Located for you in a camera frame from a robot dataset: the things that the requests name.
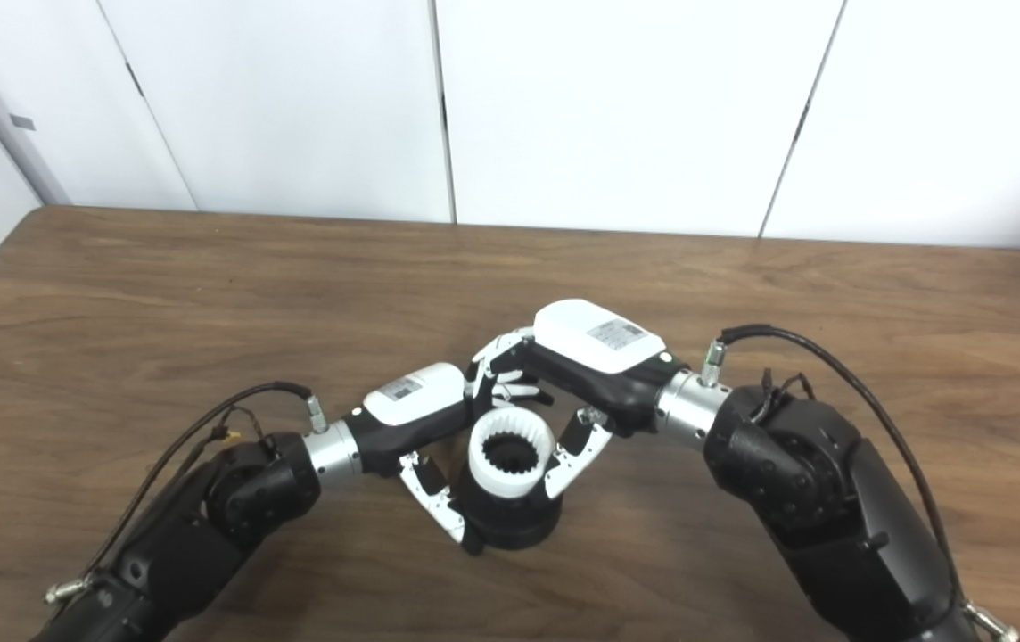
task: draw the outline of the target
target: wood grain surface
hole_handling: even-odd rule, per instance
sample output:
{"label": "wood grain surface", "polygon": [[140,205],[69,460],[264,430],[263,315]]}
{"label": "wood grain surface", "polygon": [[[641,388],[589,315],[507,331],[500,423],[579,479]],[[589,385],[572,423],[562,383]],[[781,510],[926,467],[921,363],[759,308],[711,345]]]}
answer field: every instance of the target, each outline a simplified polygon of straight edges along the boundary
{"label": "wood grain surface", "polygon": [[[722,327],[803,332],[898,419],[967,593],[1020,627],[1020,251],[42,208],[0,249],[0,641],[85,563],[196,415],[267,379],[329,415],[567,297],[697,363]],[[775,342],[733,384],[806,371],[906,480],[855,395]],[[303,430],[299,402],[253,403]],[[564,426],[571,402],[546,412]],[[436,451],[457,464],[464,438]],[[840,641],[697,452],[615,440],[530,551],[466,556],[399,481],[328,489],[178,641]]]}

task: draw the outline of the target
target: barcode label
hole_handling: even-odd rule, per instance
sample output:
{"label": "barcode label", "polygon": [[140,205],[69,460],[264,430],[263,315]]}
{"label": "barcode label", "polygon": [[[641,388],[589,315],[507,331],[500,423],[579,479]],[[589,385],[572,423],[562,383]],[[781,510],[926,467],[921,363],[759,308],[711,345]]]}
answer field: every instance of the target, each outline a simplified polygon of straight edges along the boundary
{"label": "barcode label", "polygon": [[421,387],[423,386],[419,382],[411,378],[396,379],[391,384],[380,387],[379,394],[382,394],[384,397],[392,401],[400,401],[400,399],[407,397],[408,394],[421,389]]}
{"label": "barcode label", "polygon": [[595,338],[595,340],[603,342],[609,349],[613,350],[623,349],[623,347],[631,344],[631,342],[648,337],[648,333],[645,330],[641,330],[636,326],[629,324],[624,318],[607,320],[605,324],[592,329],[586,334]]}

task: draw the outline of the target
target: black base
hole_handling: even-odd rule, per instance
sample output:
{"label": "black base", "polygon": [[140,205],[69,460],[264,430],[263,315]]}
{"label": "black base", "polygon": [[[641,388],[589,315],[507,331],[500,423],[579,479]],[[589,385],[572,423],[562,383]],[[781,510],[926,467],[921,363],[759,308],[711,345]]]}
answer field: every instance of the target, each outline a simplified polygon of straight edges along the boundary
{"label": "black base", "polygon": [[562,497],[534,506],[527,497],[495,497],[474,481],[470,464],[464,463],[456,484],[456,499],[462,514],[487,545],[519,551],[542,543],[562,516]]}

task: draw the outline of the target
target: cable connector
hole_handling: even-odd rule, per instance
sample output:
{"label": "cable connector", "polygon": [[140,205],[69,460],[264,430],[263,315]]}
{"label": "cable connector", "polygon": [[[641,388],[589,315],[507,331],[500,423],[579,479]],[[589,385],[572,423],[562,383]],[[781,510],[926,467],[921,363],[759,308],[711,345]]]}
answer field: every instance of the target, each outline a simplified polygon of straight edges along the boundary
{"label": "cable connector", "polygon": [[726,352],[727,345],[720,340],[709,345],[709,354],[705,355],[705,366],[701,368],[701,385],[706,389],[715,387],[720,381],[720,366],[723,365],[723,356]]}
{"label": "cable connector", "polygon": [[79,593],[86,592],[87,589],[90,589],[90,576],[86,576],[80,577],[78,580],[71,580],[69,582],[62,582],[61,584],[53,585],[50,589],[46,590],[46,594],[43,595],[42,601],[46,604],[65,602],[66,600],[69,600],[70,597],[73,597]]}
{"label": "cable connector", "polygon": [[992,616],[989,610],[979,608],[977,604],[969,600],[966,601],[964,609],[969,614],[970,621],[974,622],[974,625],[978,625],[980,629],[986,631],[992,641],[1020,642],[1020,633],[1016,629],[1013,629],[1012,626],[1006,625],[1000,619]]}
{"label": "cable connector", "polygon": [[311,432],[314,434],[323,434],[327,431],[327,419],[323,417],[323,409],[319,406],[319,399],[315,398],[315,395],[306,399],[308,403],[308,415],[311,419]]}

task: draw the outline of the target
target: white cylindrical part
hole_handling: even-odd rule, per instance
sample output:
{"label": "white cylindrical part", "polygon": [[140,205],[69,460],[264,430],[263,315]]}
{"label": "white cylindrical part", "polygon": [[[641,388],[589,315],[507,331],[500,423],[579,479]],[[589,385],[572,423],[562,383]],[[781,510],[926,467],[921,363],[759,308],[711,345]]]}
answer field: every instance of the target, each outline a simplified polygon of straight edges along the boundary
{"label": "white cylindrical part", "polygon": [[[495,435],[518,435],[529,442],[538,454],[538,462],[528,471],[506,472],[486,456],[482,448]],[[486,492],[495,497],[516,499],[534,488],[546,473],[546,463],[554,454],[556,440],[546,419],[525,407],[499,407],[482,414],[470,431],[470,446],[466,448],[470,475]]]}

